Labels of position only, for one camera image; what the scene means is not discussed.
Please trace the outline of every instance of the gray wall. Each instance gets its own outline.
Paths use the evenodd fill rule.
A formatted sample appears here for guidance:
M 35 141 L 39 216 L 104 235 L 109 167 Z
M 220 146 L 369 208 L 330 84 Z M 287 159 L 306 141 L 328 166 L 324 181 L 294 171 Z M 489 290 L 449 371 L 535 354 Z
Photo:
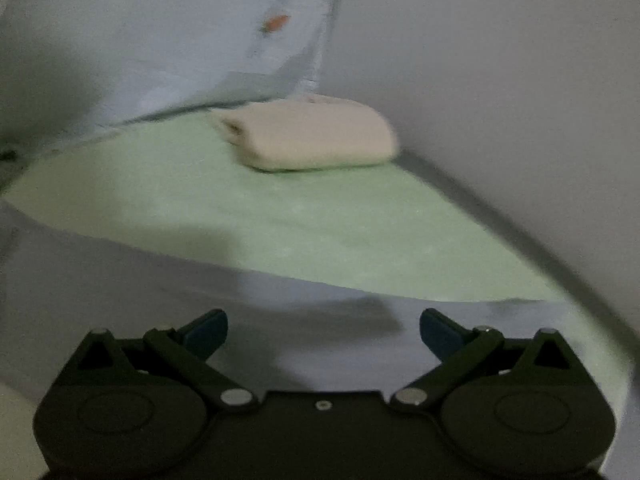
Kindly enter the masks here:
M 386 114 L 640 334 L 640 0 L 341 0 L 321 91 Z

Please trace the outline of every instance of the screw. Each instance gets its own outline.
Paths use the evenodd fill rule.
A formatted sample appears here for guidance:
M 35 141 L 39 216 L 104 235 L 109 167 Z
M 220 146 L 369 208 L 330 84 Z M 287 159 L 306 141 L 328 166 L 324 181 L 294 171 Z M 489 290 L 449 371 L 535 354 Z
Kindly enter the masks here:
M 232 388 L 222 392 L 220 400 L 227 406 L 244 406 L 254 400 L 254 396 L 244 388 Z
M 420 406 L 425 400 L 427 400 L 427 392 L 420 388 L 404 388 L 399 392 L 396 392 L 396 399 L 403 404 L 412 404 L 413 406 Z
M 333 406 L 334 405 L 330 400 L 318 400 L 318 402 L 316 402 L 316 410 L 320 412 L 326 412 L 327 410 L 330 410 Z

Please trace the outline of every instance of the folded towel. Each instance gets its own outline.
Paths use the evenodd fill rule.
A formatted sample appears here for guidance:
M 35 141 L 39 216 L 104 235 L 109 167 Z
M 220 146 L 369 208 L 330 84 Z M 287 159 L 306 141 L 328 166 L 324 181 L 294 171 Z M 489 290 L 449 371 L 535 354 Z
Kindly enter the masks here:
M 368 166 L 398 154 L 396 134 L 377 111 L 327 96 L 212 110 L 240 162 L 265 171 Z

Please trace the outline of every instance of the towel fold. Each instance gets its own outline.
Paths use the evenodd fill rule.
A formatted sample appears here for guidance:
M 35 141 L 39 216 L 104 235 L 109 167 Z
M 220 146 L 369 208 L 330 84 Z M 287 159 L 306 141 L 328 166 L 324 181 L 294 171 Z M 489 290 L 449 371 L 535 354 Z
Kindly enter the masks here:
M 394 158 L 396 134 L 363 104 L 327 96 L 212 110 L 240 162 L 265 171 L 370 166 Z

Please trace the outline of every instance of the light green fabric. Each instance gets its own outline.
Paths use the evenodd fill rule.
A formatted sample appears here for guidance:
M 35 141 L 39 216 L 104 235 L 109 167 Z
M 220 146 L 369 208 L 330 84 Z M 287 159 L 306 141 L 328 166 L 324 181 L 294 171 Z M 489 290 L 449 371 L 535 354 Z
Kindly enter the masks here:
M 204 113 L 44 160 L 6 198 L 51 226 L 242 269 L 431 300 L 562 298 L 395 165 L 259 173 Z

